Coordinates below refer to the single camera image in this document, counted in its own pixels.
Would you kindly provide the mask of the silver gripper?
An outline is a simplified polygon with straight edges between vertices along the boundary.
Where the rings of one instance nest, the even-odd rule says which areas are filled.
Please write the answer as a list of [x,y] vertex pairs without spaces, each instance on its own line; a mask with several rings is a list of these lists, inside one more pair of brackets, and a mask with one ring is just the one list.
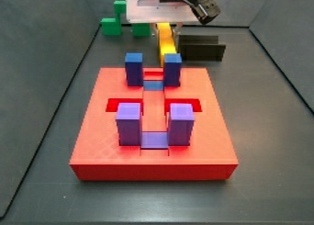
[[157,37],[156,23],[176,23],[172,28],[173,43],[177,41],[183,22],[196,22],[190,6],[179,0],[125,0],[127,21],[129,23],[151,23],[151,34]]

